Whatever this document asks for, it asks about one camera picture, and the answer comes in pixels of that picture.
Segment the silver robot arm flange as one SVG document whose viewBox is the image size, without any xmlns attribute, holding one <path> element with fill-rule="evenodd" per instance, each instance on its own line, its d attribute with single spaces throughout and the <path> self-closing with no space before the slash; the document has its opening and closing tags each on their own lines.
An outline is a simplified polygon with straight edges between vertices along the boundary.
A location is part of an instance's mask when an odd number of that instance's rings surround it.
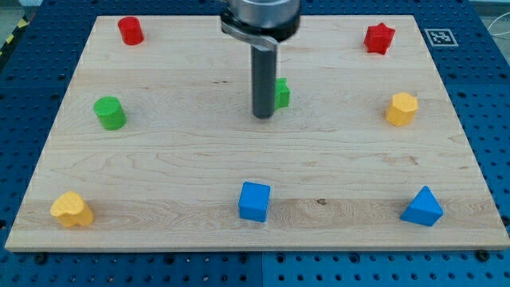
<svg viewBox="0 0 510 287">
<path fill-rule="evenodd" d="M 260 51 L 275 52 L 300 25 L 300 0 L 228 0 L 223 33 Z"/>
</svg>

